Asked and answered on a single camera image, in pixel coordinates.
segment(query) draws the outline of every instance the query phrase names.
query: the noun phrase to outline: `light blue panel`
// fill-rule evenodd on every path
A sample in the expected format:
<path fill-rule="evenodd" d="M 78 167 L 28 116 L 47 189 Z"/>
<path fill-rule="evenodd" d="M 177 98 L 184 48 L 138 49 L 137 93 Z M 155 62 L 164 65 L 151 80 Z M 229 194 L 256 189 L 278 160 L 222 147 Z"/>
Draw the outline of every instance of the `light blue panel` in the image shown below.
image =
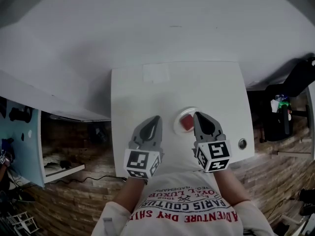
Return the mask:
<path fill-rule="evenodd" d="M 6 118 L 0 114 L 0 139 L 13 138 L 12 147 L 15 153 L 15 161 L 12 167 L 24 178 L 39 186 L 44 187 L 44 176 L 42 173 L 42 153 L 38 148 L 38 142 L 41 147 L 41 141 L 38 139 L 38 116 L 41 112 L 33 109 L 32 118 L 29 123 L 21 120 L 10 121 L 9 114 L 12 108 L 24 109 L 24 105 L 8 100 L 6 109 Z"/>

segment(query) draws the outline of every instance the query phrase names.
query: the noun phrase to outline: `white tabletop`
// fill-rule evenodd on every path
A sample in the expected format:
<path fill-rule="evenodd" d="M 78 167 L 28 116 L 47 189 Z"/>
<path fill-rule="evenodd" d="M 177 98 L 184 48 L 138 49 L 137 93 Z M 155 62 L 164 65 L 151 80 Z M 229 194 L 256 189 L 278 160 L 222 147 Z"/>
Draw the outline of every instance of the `white tabletop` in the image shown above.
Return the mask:
<path fill-rule="evenodd" d="M 191 150 L 193 132 L 179 136 L 173 131 L 176 115 L 190 106 L 198 107 L 221 124 L 231 142 L 231 162 L 254 156 L 251 112 L 238 63 L 172 62 L 151 68 L 112 70 L 111 115 L 117 176 L 127 176 L 124 153 L 134 128 L 155 115 L 163 120 L 161 146 L 165 153 L 156 174 L 200 170 Z M 242 138 L 247 141 L 244 150 L 238 148 Z"/>
<path fill-rule="evenodd" d="M 315 82 L 311 83 L 306 89 L 306 95 L 310 106 L 310 129 L 312 133 L 312 159 L 315 160 Z"/>

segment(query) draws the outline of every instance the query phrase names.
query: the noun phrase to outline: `white paper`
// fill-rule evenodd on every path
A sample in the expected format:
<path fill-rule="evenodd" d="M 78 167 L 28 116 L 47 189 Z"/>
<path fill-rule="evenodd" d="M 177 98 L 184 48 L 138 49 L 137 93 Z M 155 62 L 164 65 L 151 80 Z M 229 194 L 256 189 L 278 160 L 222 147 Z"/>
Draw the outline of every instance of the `white paper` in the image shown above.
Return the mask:
<path fill-rule="evenodd" d="M 143 82 L 163 83 L 170 80 L 168 64 L 146 64 L 143 65 Z"/>
<path fill-rule="evenodd" d="M 271 104 L 271 110 L 272 110 L 272 112 L 273 112 L 273 113 L 276 113 L 277 110 L 278 110 L 279 101 L 272 100 L 272 101 L 270 101 L 270 104 Z"/>

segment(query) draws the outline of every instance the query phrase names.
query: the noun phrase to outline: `white shirt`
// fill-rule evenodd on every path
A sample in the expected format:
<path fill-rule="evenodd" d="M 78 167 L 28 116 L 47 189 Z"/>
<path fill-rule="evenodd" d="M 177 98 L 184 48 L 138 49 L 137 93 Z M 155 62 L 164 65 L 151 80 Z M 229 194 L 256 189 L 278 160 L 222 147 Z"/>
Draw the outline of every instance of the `white shirt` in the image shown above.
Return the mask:
<path fill-rule="evenodd" d="M 271 236 L 261 211 L 250 201 L 232 207 L 213 174 L 172 173 L 153 177 L 131 214 L 108 202 L 92 236 Z"/>

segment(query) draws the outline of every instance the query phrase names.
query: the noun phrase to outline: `floor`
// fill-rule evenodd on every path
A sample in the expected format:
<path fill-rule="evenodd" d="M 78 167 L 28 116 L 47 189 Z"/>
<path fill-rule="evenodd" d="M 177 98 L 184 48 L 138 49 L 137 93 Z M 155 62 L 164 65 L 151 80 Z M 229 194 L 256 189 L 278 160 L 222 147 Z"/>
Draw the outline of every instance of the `floor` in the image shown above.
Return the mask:
<path fill-rule="evenodd" d="M 306 98 L 298 99 L 296 109 L 303 109 Z M 310 151 L 311 143 L 300 143 L 309 137 L 305 118 L 294 118 L 294 136 L 280 143 L 261 144 L 260 128 L 254 127 L 255 156 L 231 165 L 237 178 L 249 191 L 252 200 L 268 218 L 272 226 L 280 215 L 300 220 L 298 215 L 302 204 L 299 201 L 284 201 L 296 197 L 302 188 L 315 187 L 315 163 L 311 160 L 276 156 L 280 151 Z M 84 171 L 63 178 L 84 180 L 86 177 L 100 178 L 115 175 L 114 158 L 111 149 L 110 123 L 103 123 L 109 137 L 105 144 L 94 144 L 89 140 L 86 123 L 43 120 L 42 145 L 44 162 L 70 160 L 84 163 Z M 32 194 L 36 202 L 20 204 L 20 209 L 33 215 L 44 236 L 89 236 L 106 204 L 119 191 L 120 179 L 104 177 L 100 180 L 87 179 L 83 183 L 46 184 L 25 191 Z"/>

